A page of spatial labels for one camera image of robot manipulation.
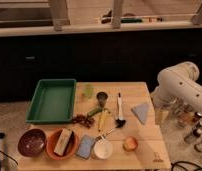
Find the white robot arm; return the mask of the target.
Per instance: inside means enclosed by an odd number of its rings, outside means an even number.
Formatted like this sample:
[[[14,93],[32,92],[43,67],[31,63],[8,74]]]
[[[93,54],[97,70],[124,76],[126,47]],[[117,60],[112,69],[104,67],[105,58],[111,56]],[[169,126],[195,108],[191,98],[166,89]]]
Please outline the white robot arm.
[[[179,98],[202,114],[202,86],[196,82],[199,74],[198,66],[188,61],[161,70],[151,94],[154,106],[162,108]]]

